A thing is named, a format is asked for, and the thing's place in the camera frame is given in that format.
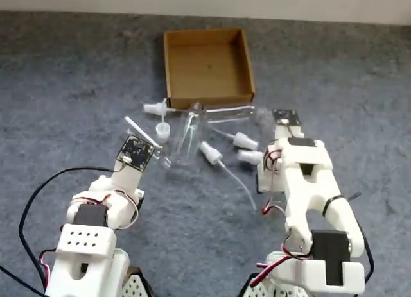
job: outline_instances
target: white plastic bracket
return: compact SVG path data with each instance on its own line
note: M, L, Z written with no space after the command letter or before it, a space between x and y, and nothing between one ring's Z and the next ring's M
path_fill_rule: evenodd
M117 296L130 260L123 250L115 249L115 245L116 236L110 228L65 224L46 294L52 297Z
M271 265L284 257L283 252L272 252L267 257ZM365 290L364 267L359 262L343 262L343 286L327 285L326 262L323 260L289 259L269 274L275 282L298 285L310 292L362 294Z

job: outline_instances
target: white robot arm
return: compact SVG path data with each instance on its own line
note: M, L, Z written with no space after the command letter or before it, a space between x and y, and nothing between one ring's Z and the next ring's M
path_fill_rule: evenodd
M300 252L271 253L247 289L266 289L268 296L286 292L284 285L308 292L362 294L364 267L351 258L363 253L364 238L338 188L324 143L304 137L296 111L274 110L274 117L275 141L258 165L258 189L284 192L285 230ZM306 213L311 209L321 212L334 230L310 230Z
M136 221L144 196L137 186L154 152L153 145L129 135L112 176L99 177L89 190L73 196L56 248L47 296L151 296L140 272L129 275L130 283L123 291L130 260L125 251L116 248L114 230L128 228Z

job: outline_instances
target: white cap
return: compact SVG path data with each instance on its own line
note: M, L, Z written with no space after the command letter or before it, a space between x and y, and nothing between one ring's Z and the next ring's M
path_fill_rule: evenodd
M166 115L167 113L167 104L162 103L145 103L143 105L143 111L146 113L155 114L158 116Z
M157 134L157 141L160 143L167 142L168 138L170 137L170 130L171 127L166 122L158 123L155 127L155 132Z
M254 141L242 132L236 133L232 143L239 148L251 149L252 151L258 149L258 142Z
M223 155L221 155L221 153L217 149L212 148L206 141L201 142L200 151L212 165L217 164L221 160L221 158L223 158Z
M261 159L263 159L263 153L260 151L245 151L244 149L240 149L237 153L237 159L252 165L258 165Z

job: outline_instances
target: open cardboard box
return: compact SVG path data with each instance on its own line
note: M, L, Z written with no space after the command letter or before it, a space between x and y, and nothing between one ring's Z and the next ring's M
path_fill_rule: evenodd
M164 33L167 95L172 108L250 103L254 98L249 50L239 28Z

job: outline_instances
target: red wire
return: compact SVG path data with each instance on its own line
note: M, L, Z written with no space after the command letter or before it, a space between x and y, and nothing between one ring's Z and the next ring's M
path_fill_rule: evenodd
M88 198L86 196L80 196L79 198L75 198L75 199L84 199L85 201L89 201L91 203L94 203L96 205L101 205L105 202L106 199L108 199L111 196L111 194L107 194L101 201L98 201L97 199L92 199L92 198Z
M280 154L281 154L281 149L275 149L275 150L273 150L273 151L270 151L270 152L265 156L264 164L265 164L265 167L266 167L266 168L268 168L268 164L267 164L268 158L272 161L272 162L271 162L271 171L273 171L274 161L280 159L280 157L276 157L276 158L273 159L273 158L271 157L271 155L272 155L273 153L280 153Z
M41 266L43 266L44 270L46 271L46 287L49 284L51 271L50 271L50 266L48 266L45 262L43 262L43 258L44 258L44 255L47 252L55 252L55 251L56 251L56 248L45 249L45 250L41 251L40 254L39 254L39 263L40 263Z
M264 280L264 278L277 266L281 265L283 262L285 262L286 260L289 260L291 257L283 257L282 259L278 260L277 262L274 262L273 264L269 265L268 267L266 267L262 272L260 272L260 274L255 277L251 283L250 286L251 288L257 286L261 281Z

